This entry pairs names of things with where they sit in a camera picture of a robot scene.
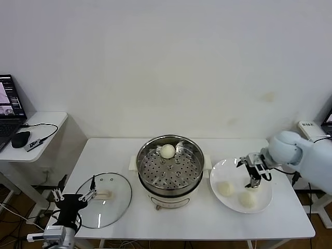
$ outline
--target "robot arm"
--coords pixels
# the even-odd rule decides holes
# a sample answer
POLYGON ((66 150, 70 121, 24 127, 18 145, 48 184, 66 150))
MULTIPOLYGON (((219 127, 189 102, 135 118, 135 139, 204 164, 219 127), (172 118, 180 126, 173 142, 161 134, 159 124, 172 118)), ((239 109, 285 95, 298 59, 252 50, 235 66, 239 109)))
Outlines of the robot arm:
POLYGON ((332 194, 332 142, 323 140, 312 143, 290 131, 282 131, 274 136, 269 146, 260 153, 250 153, 241 157, 238 167, 245 164, 251 177, 246 187, 256 188, 261 178, 270 181, 269 170, 287 165, 305 180, 328 194, 332 194))
POLYGON ((73 249, 75 245, 75 234, 79 227, 76 225, 78 211, 84 209, 96 196, 94 176, 91 181, 90 190, 85 194, 62 194, 65 177, 59 182, 58 187, 52 190, 59 217, 57 222, 47 226, 43 233, 32 233, 27 235, 29 242, 43 240, 43 249, 73 249))

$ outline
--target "white plate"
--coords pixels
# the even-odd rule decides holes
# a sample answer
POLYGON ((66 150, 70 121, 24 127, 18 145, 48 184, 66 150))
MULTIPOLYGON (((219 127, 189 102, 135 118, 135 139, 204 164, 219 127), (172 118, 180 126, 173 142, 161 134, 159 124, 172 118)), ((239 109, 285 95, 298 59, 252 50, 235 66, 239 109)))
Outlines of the white plate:
POLYGON ((244 186, 249 183, 250 177, 245 165, 236 168, 237 158, 228 158, 214 165, 210 173, 210 184, 213 193, 227 207, 240 213, 253 214, 263 211, 272 201, 272 187, 270 182, 262 179, 257 191, 250 191, 256 199, 256 205, 249 209, 239 202, 239 194, 249 191, 244 186), (229 181, 234 186, 234 194, 230 197, 222 196, 218 191, 218 183, 229 181))

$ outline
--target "steamed bun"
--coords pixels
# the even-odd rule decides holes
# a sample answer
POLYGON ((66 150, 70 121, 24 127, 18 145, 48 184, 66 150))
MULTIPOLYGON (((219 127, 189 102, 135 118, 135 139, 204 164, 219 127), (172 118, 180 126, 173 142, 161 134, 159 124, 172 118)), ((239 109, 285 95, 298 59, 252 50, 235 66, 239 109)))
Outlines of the steamed bun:
POLYGON ((175 155, 175 148, 173 145, 165 144, 160 149, 160 155, 165 159, 170 159, 175 155))
POLYGON ((251 209, 256 205, 256 199, 250 192, 242 192, 239 194, 239 201, 242 206, 251 209))
POLYGON ((233 184, 227 181, 221 182, 218 184, 218 191, 222 196, 231 196, 234 193, 233 184))

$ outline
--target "laptop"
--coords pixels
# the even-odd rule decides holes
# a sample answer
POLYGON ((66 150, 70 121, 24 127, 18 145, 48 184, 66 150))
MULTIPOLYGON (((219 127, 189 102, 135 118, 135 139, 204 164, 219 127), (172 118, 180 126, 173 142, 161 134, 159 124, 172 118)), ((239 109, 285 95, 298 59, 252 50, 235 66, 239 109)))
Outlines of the laptop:
POLYGON ((0 151, 26 121, 11 75, 0 75, 0 151))
POLYGON ((326 134, 332 136, 332 110, 330 110, 330 112, 324 119, 321 127, 322 127, 323 131, 326 132, 326 134))

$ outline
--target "stainless steel steamer basket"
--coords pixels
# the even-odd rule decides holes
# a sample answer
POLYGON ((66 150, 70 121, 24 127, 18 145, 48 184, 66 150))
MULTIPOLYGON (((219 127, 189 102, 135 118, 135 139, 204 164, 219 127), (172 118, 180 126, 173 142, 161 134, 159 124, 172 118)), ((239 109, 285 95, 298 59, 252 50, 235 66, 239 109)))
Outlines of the stainless steel steamer basket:
POLYGON ((194 190, 202 179, 204 155, 193 141, 177 135, 163 135, 147 142, 136 159, 141 183, 150 192, 174 198, 194 190), (164 159, 160 149, 165 144, 175 148, 175 156, 164 159))

